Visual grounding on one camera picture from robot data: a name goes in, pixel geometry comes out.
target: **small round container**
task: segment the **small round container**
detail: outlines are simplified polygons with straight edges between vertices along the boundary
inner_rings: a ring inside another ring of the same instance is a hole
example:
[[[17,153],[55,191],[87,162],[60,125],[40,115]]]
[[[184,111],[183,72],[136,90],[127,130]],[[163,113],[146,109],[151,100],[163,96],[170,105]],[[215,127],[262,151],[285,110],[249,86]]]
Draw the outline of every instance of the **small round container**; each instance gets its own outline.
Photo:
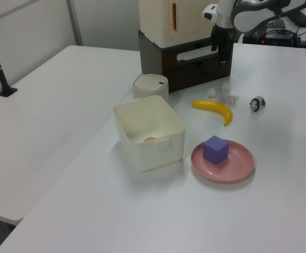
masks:
[[[133,95],[135,99],[159,95],[168,102],[168,79],[162,75],[144,74],[134,82]]]

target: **orange object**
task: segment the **orange object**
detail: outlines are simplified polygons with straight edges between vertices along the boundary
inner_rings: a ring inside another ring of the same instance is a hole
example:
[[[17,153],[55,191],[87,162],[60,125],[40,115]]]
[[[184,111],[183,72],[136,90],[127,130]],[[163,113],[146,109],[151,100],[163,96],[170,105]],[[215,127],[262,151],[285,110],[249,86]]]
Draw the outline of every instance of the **orange object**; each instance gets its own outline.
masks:
[[[144,140],[144,142],[146,142],[146,141],[151,141],[151,140],[155,140],[156,138],[154,138],[154,137],[148,137],[147,139],[145,139]]]

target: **container lid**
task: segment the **container lid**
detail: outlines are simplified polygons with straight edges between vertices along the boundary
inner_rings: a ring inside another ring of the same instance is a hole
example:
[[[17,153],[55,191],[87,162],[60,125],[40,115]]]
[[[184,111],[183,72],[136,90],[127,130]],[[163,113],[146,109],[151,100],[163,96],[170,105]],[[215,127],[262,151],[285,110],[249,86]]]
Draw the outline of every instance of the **container lid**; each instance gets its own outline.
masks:
[[[167,78],[162,75],[146,74],[140,76],[134,82],[134,86],[138,89],[153,91],[162,88],[167,83]]]

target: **blue block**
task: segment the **blue block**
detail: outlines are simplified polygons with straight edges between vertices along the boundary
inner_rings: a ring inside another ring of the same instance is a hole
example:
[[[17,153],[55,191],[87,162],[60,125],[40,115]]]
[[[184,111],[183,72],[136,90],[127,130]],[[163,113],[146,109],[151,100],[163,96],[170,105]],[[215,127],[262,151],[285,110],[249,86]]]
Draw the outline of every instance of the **blue block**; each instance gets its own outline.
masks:
[[[218,165],[226,158],[229,154],[229,143],[217,136],[213,136],[205,141],[203,146],[203,158]]]

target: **toy banana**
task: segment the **toy banana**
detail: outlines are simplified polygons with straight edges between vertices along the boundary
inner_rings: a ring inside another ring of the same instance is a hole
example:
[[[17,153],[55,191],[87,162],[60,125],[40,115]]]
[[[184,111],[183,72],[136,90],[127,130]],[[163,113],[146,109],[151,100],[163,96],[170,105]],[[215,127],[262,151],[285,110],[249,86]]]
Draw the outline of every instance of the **toy banana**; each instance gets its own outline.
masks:
[[[195,100],[191,102],[191,105],[195,108],[206,109],[221,114],[225,121],[224,125],[228,125],[232,120],[232,111],[225,104],[212,100]]]

